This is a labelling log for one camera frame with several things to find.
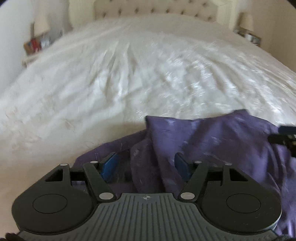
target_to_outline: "white bedspread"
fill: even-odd
[[[181,15],[92,23],[46,50],[0,98],[0,236],[13,200],[60,163],[144,129],[144,116],[247,109],[296,124],[296,74],[224,27]]]

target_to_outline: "wrinkled fabric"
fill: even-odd
[[[296,74],[217,23],[153,14],[91,23],[42,51],[0,96],[0,236],[14,199],[60,163],[145,128],[144,117],[237,109],[296,124]]]
[[[80,156],[74,167],[117,152],[120,165],[110,183],[117,196],[169,192],[177,197],[185,185],[174,167],[177,152],[189,161],[208,161],[213,166],[231,162],[278,195],[283,214],[276,233],[295,237],[296,159],[286,147],[267,141],[269,134],[277,133],[275,125],[240,110],[196,120],[147,116],[146,127]]]

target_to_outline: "purple cloth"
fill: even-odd
[[[174,155],[190,161],[226,162],[244,171],[281,198],[283,214],[276,233],[296,237],[296,162],[283,146],[267,137],[277,127],[245,110],[207,119],[146,117],[146,130],[103,144],[77,158],[74,166],[101,161],[120,153],[120,165],[110,183],[117,194],[169,192],[177,196],[185,183],[174,167]]]

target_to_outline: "lamp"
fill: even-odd
[[[34,36],[40,37],[50,31],[50,26],[47,21],[46,15],[38,14],[35,18]]]
[[[244,28],[250,32],[254,31],[253,16],[250,13],[244,12],[242,14],[242,19],[239,25],[241,28]]]

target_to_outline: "red object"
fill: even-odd
[[[37,39],[31,39],[31,44],[35,53],[40,50],[40,44],[38,43]]]

